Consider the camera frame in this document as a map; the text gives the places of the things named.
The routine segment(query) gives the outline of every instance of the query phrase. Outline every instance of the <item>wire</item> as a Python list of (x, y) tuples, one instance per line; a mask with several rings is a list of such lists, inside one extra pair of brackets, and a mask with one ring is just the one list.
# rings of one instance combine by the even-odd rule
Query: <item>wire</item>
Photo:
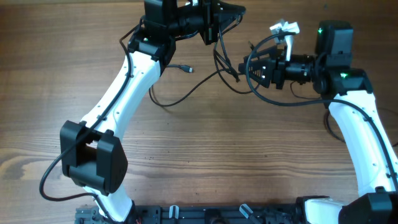
[(207, 80), (209, 80), (211, 77), (215, 76), (217, 74), (217, 72), (213, 72), (211, 75), (209, 75), (208, 77), (206, 77), (204, 80), (202, 80), (200, 83), (198, 83), (195, 87), (193, 87), (193, 89), (191, 91), (189, 91), (183, 98), (179, 99), (178, 101), (171, 103), (171, 104), (167, 104), (167, 105), (163, 105), (161, 103), (159, 103), (157, 100), (155, 100), (152, 96), (152, 93), (154, 91), (154, 86), (152, 85), (152, 87), (149, 89), (149, 98), (150, 100), (152, 100), (152, 102), (154, 104), (156, 104), (157, 106), (161, 106), (161, 107), (170, 107), (170, 106), (175, 106), (179, 103), (181, 103), (183, 100), (185, 100), (189, 95), (191, 95), (199, 86), (201, 86), (202, 84), (204, 84)]
[(294, 93), (294, 91), (293, 91), (293, 84), (294, 84), (294, 83), (297, 83), (297, 81), (292, 81), (292, 83), (290, 84), (290, 91), (292, 92), (292, 94), (294, 95), (294, 97), (300, 98), (300, 99), (304, 99), (304, 100), (319, 100), (319, 99), (320, 99), (320, 97), (318, 97), (318, 98), (308, 98), (308, 97), (296, 95), (296, 94)]
[(329, 123), (329, 117), (330, 117), (330, 110), (327, 110), (325, 113), (325, 118), (324, 118), (324, 124), (326, 127), (326, 130), (328, 131), (328, 133), (333, 136), (335, 139), (341, 141), (342, 143), (345, 143), (346, 141), (342, 138), (340, 138), (339, 136), (337, 136), (337, 134), (335, 134), (330, 127), (330, 123)]
[(179, 68), (186, 73), (193, 73), (193, 68), (189, 65), (168, 65), (167, 68)]
[[(219, 32), (219, 38), (218, 38), (218, 40), (220, 40), (220, 42), (221, 42), (221, 47), (222, 47), (222, 49), (223, 49), (223, 53), (224, 53), (224, 56), (225, 56), (226, 58), (223, 58), (223, 57), (217, 52), (218, 40), (215, 42), (214, 49), (213, 49), (213, 57), (214, 57), (214, 63), (215, 63), (215, 66), (216, 66), (216, 71), (217, 71), (217, 72), (220, 71), (220, 69), (219, 69), (219, 67), (218, 67), (218, 64), (220, 64), (220, 65), (223, 67), (223, 70), (226, 70), (226, 72), (227, 72), (228, 74), (230, 74), (230, 75), (232, 75), (232, 76), (235, 77), (236, 82), (239, 82), (239, 76), (240, 76), (240, 75), (243, 75), (243, 74), (242, 74), (242, 73), (238, 73), (238, 72), (232, 67), (231, 62), (229, 61), (229, 59), (227, 60), (228, 54), (227, 54), (226, 49), (225, 49), (223, 35), (226, 34), (227, 32), (229, 32), (230, 30), (232, 30), (233, 28), (235, 28), (235, 27), (242, 21), (242, 19), (243, 19), (243, 18), (240, 17), (240, 18), (238, 19), (238, 21), (237, 21), (236, 24), (234, 24), (234, 25), (231, 26), (230, 28), (226, 29), (224, 32), (221, 31), (221, 27), (219, 28), (219, 31), (218, 31), (218, 32)], [(224, 83), (229, 89), (231, 89), (232, 91), (234, 91), (235, 93), (242, 94), (242, 95), (252, 93), (252, 91), (239, 91), (239, 90), (236, 90), (235, 88), (233, 88), (233, 87), (224, 79), (224, 77), (221, 75), (220, 72), (218, 72), (218, 76), (221, 78), (221, 81), (223, 81), (223, 83)]]
[(319, 78), (319, 63), (326, 56), (326, 52), (322, 52), (315, 61), (315, 78)]
[(184, 35), (184, 36), (176, 37), (175, 41), (186, 40), (186, 39), (192, 38), (192, 37), (196, 36), (198, 33), (199, 33), (199, 30), (196, 30), (192, 34), (187, 34), (187, 35)]
[(76, 143), (72, 146), (70, 146), (68, 149), (64, 150), (52, 163), (51, 165), (47, 168), (47, 170), (44, 172), (44, 175), (40, 181), (40, 185), (39, 185), (39, 192), (41, 194), (41, 196), (49, 201), (53, 201), (53, 202), (63, 202), (63, 201), (67, 201), (67, 200), (72, 200), (75, 198), (79, 198), (79, 197), (84, 197), (84, 196), (92, 196), (98, 203), (98, 206), (102, 209), (102, 211), (104, 211), (105, 215), (110, 219), (110, 221), (112, 223), (116, 223), (115, 221), (113, 221), (113, 219), (111, 218), (111, 216), (109, 215), (109, 212), (105, 209), (103, 203), (101, 202), (101, 200), (98, 198), (98, 195), (94, 194), (94, 193), (83, 193), (83, 194), (76, 194), (76, 195), (72, 195), (72, 196), (68, 196), (68, 197), (62, 197), (62, 198), (55, 198), (55, 197), (50, 197), (48, 195), (45, 194), (44, 192), (44, 183), (47, 180), (47, 177), (49, 176), (50, 172), (53, 170), (53, 168), (62, 160), (62, 158), (64, 158), (73, 148), (75, 148), (77, 145), (80, 145), (82, 143), (84, 143), (85, 139), (90, 135), (90, 133), (95, 129), (95, 127), (97, 127), (102, 120), (104, 120), (104, 118), (106, 117), (106, 115), (109, 113), (109, 111), (111, 110), (111, 108), (113, 107), (113, 105), (115, 104), (115, 102), (118, 100), (118, 98), (121, 96), (121, 94), (123, 93), (124, 89), (126, 88), (130, 77), (131, 77), (131, 60), (130, 60), (130, 55), (129, 52), (126, 48), (126, 46), (123, 44), (123, 40), (129, 36), (130, 34), (132, 34), (134, 31), (139, 30), (141, 28), (142, 25), (142, 18), (140, 20), (139, 25), (135, 26), (132, 30), (130, 30), (126, 35), (124, 35), (122, 38), (120, 38), (119, 43), (121, 44), (124, 53), (126, 54), (126, 57), (129, 59), (127, 60), (127, 64), (128, 64), (128, 71), (126, 74), (126, 79), (124, 80), (124, 83), (122, 84), (120, 90), (118, 91), (118, 93), (116, 94), (116, 96), (113, 98), (113, 100), (110, 102), (110, 104), (108, 105), (108, 107), (106, 107), (106, 109), (103, 111), (103, 113), (98, 117), (97, 121), (85, 132), (83, 133), (77, 140)]
[(372, 120), (372, 118), (364, 110), (362, 110), (360, 107), (356, 106), (353, 103), (344, 101), (344, 100), (312, 100), (312, 101), (305, 101), (305, 102), (298, 102), (298, 103), (281, 103), (281, 102), (278, 102), (278, 101), (270, 100), (270, 99), (266, 98), (265, 96), (262, 96), (257, 90), (254, 89), (252, 83), (250, 82), (250, 76), (249, 76), (250, 62), (251, 62), (251, 60), (253, 58), (253, 55), (266, 42), (268, 42), (268, 41), (270, 41), (270, 40), (272, 40), (274, 38), (282, 38), (282, 37), (285, 37), (287, 35), (295, 35), (295, 33), (294, 32), (281, 32), (279, 34), (271, 35), (271, 36), (265, 38), (264, 40), (260, 41), (260, 43), (258, 43), (257, 46), (250, 53), (250, 55), (248, 57), (248, 62), (246, 64), (246, 80), (247, 80), (248, 85), (249, 85), (250, 89), (252, 90), (252, 92), (257, 97), (259, 97), (261, 100), (263, 100), (263, 101), (265, 101), (267, 103), (273, 104), (273, 105), (277, 105), (277, 106), (307, 106), (307, 105), (315, 105), (315, 104), (320, 104), (320, 103), (341, 103), (341, 104), (350, 106), (350, 107), (354, 108), (355, 110), (357, 110), (358, 112), (360, 112), (364, 116), (365, 120), (367, 122), (369, 122), (369, 124), (373, 128), (373, 131), (375, 132), (375, 134), (376, 134), (376, 136), (377, 136), (377, 138), (379, 140), (379, 143), (380, 143), (381, 148), (382, 148), (383, 153), (384, 153), (384, 157), (386, 158), (386, 162), (387, 162), (387, 166), (388, 166), (389, 172), (390, 172), (391, 177), (392, 177), (392, 182), (394, 184), (394, 188), (395, 188), (396, 192), (398, 192), (398, 181), (397, 181), (397, 177), (396, 177), (395, 172), (394, 172), (394, 168), (393, 168), (393, 165), (392, 165), (392, 162), (391, 162), (391, 158), (389, 157), (389, 153), (388, 153), (388, 150), (387, 150), (386, 143), (384, 142), (384, 140), (383, 140), (383, 138), (381, 136), (381, 133), (378, 130), (378, 128), (377, 128), (376, 124), (374, 123), (374, 121)]
[[(398, 116), (398, 113), (397, 113), (397, 112), (392, 111), (392, 110), (390, 110), (390, 109), (385, 109), (385, 108), (377, 108), (377, 109), (378, 109), (378, 110), (389, 111), (389, 112), (394, 113), (395, 115)], [(339, 140), (339, 141), (345, 143), (346, 141), (345, 141), (344, 139), (340, 138), (339, 136), (337, 136), (337, 134), (335, 134), (335, 132), (333, 132), (333, 130), (331, 129), (331, 127), (330, 127), (330, 122), (329, 122), (329, 118), (330, 118), (330, 110), (327, 110), (326, 113), (325, 113), (324, 120), (323, 120), (323, 121), (324, 121), (324, 124), (325, 124), (325, 127), (326, 127), (326, 130), (327, 130), (328, 133), (329, 133), (331, 136), (333, 136), (335, 139), (337, 139), (337, 140)], [(392, 145), (392, 147), (397, 147), (397, 146), (398, 146), (398, 142)]]

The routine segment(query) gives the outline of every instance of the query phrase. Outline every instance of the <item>wooden tabletop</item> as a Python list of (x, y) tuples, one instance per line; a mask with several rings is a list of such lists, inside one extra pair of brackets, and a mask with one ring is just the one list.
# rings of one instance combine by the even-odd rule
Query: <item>wooden tabletop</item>
[[(296, 54), (313, 54), (321, 20), (350, 21), (353, 67), (367, 71), (379, 107), (398, 111), (396, 1), (229, 2), (247, 8), (242, 24), (224, 37), (234, 66), (250, 53), (247, 42), (267, 37), (281, 18), (300, 25)], [(91, 198), (45, 201), (39, 181), (60, 153), (64, 122), (79, 122), (118, 74), (124, 58), (118, 39), (143, 13), (137, 1), (0, 7), (0, 223), (73, 223), (76, 208), (94, 204)], [(191, 65), (195, 73), (167, 69), (155, 86), (164, 103), (215, 71), (212, 46), (199, 36), (178, 42), (172, 63)], [(294, 88), (316, 96), (311, 84)], [(288, 87), (261, 93), (299, 101)], [(146, 96), (124, 137), (124, 185), (138, 205), (293, 202), (304, 195), (352, 201), (358, 197), (353, 164), (346, 146), (325, 131), (324, 112), (322, 105), (283, 108), (237, 95), (217, 76), (172, 108)], [(398, 118), (380, 115), (391, 141), (398, 141)], [(45, 191), (66, 196), (83, 189), (59, 164)]]

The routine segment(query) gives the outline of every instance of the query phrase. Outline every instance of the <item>black mount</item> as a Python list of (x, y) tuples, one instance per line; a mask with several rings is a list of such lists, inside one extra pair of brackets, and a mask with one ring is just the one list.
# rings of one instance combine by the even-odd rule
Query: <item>black mount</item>
[[(313, 82), (314, 90), (328, 100), (337, 94), (346, 95), (351, 90), (372, 93), (373, 88), (366, 72), (351, 68), (352, 43), (353, 28), (348, 22), (322, 21), (315, 49), (317, 56), (292, 55), (290, 61), (286, 61), (285, 49), (273, 46), (253, 56), (258, 60), (250, 62), (249, 75), (266, 88), (274, 83), (280, 90), (286, 80), (300, 84)], [(248, 57), (245, 57), (244, 63), (239, 65), (241, 73), (246, 73), (247, 62)]]
[[(135, 206), (125, 224), (308, 224), (305, 202), (327, 196), (298, 197), (295, 203), (240, 207)], [(339, 213), (340, 224), (398, 223), (398, 195), (376, 188)], [(98, 213), (98, 207), (76, 209), (75, 224), (111, 224)]]
[[(67, 121), (61, 129), (61, 152), (76, 144), (88, 128), (85, 123)], [(88, 146), (98, 142), (97, 148)], [(127, 158), (119, 138), (112, 131), (92, 131), (62, 159), (62, 172), (80, 187), (89, 186), (103, 195), (115, 193), (127, 172)]]
[(178, 7), (176, 0), (145, 0), (144, 27), (132, 35), (128, 49), (139, 51), (160, 61), (161, 73), (175, 52), (175, 41), (192, 38), (200, 33), (209, 45), (218, 39), (218, 29), (227, 28), (246, 8), (219, 0), (198, 0), (197, 5)]

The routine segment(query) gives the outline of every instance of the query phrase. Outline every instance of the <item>black bracket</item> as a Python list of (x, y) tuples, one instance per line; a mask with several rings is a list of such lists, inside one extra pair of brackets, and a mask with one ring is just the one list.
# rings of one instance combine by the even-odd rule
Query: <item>black bracket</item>
[(365, 194), (347, 206), (338, 216), (340, 224), (398, 223), (398, 194), (376, 187), (376, 193)]
[[(161, 219), (160, 206), (135, 206), (133, 202), (128, 218), (120, 224), (161, 224)], [(100, 214), (98, 207), (93, 207), (76, 209), (75, 224), (112, 224), (112, 222)]]
[[(67, 121), (61, 129), (61, 152), (73, 148), (62, 159), (62, 172), (80, 187), (89, 186), (103, 195), (115, 193), (127, 172), (127, 158), (120, 139), (112, 131), (92, 131), (84, 141), (76, 145), (78, 138), (86, 133), (85, 123)], [(89, 147), (93, 141), (97, 148)]]

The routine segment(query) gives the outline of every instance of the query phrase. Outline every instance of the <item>robotic arm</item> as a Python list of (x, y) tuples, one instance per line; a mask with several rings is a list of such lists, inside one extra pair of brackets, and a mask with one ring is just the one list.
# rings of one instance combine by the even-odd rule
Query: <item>robotic arm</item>
[[(62, 158), (63, 174), (98, 196), (99, 212), (111, 223), (137, 222), (134, 202), (122, 185), (127, 159), (121, 141), (142, 98), (170, 63), (175, 41), (200, 33), (204, 43), (211, 44), (218, 40), (217, 30), (227, 28), (246, 10), (218, 0), (190, 1), (183, 7), (177, 7), (175, 0), (145, 0), (144, 6), (144, 27), (140, 22), (132, 35), (119, 75), (79, 124), (67, 121), (60, 132), (61, 151), (72, 147)], [(79, 137), (87, 132), (90, 133), (80, 142)], [(93, 141), (97, 142), (96, 149), (88, 145)]]
[[(285, 49), (275, 46), (255, 52), (254, 58), (259, 60), (251, 61), (246, 57), (245, 62), (239, 65), (239, 71), (246, 73), (244, 68), (250, 63), (248, 75), (266, 88), (275, 83), (278, 89), (282, 89), (285, 80), (301, 84), (313, 82), (314, 90), (323, 99), (348, 101), (365, 110), (379, 134), (352, 107), (325, 104), (343, 132), (354, 163), (360, 196), (357, 201), (347, 205), (327, 197), (300, 197), (296, 204), (284, 205), (275, 209), (276, 212), (247, 205), (239, 209), (181, 210), (176, 206), (168, 209), (135, 206), (122, 185), (127, 172), (127, 158), (121, 142), (129, 120), (146, 91), (170, 63), (176, 41), (200, 33), (206, 45), (216, 42), (218, 31), (226, 29), (245, 13), (244, 7), (219, 0), (192, 0), (183, 7), (177, 7), (176, 1), (145, 0), (144, 5), (144, 27), (140, 23), (132, 35), (118, 76), (79, 124), (67, 121), (60, 132), (61, 151), (64, 154), (70, 150), (62, 157), (63, 174), (87, 192), (97, 195), (100, 207), (78, 210), (75, 223), (215, 224), (234, 220), (233, 223), (315, 224), (366, 223), (371, 219), (377, 220), (375, 223), (383, 223), (378, 222), (380, 217), (387, 222), (394, 218), (391, 214), (398, 203), (393, 193), (398, 188), (395, 172), (398, 160), (377, 115), (373, 89), (365, 72), (350, 68), (352, 28), (347, 23), (333, 21), (320, 24), (317, 57), (292, 55), (293, 36), (287, 35), (276, 39), (278, 44), (287, 43)], [(282, 21), (271, 28), (275, 34), (299, 33), (296, 23)], [(96, 148), (89, 146), (92, 142), (97, 142)]]
[[(270, 29), (273, 34), (300, 32), (297, 23), (284, 21)], [(274, 83), (277, 89), (283, 89), (286, 80), (300, 84), (312, 82), (322, 97), (313, 103), (325, 103), (338, 123), (358, 181), (360, 198), (349, 205), (329, 198), (307, 198), (303, 203), (306, 220), (309, 223), (395, 223), (396, 217), (390, 215), (398, 209), (398, 159), (377, 114), (368, 76), (365, 71), (350, 67), (353, 28), (343, 21), (322, 21), (315, 50), (317, 56), (292, 55), (292, 35), (275, 41), (286, 42), (286, 47), (274, 46), (257, 52), (252, 58), (268, 57), (255, 61), (245, 57), (239, 71), (249, 72), (250, 78), (266, 88)], [(337, 101), (351, 103), (351, 106)], [(281, 103), (281, 106), (293, 105)]]

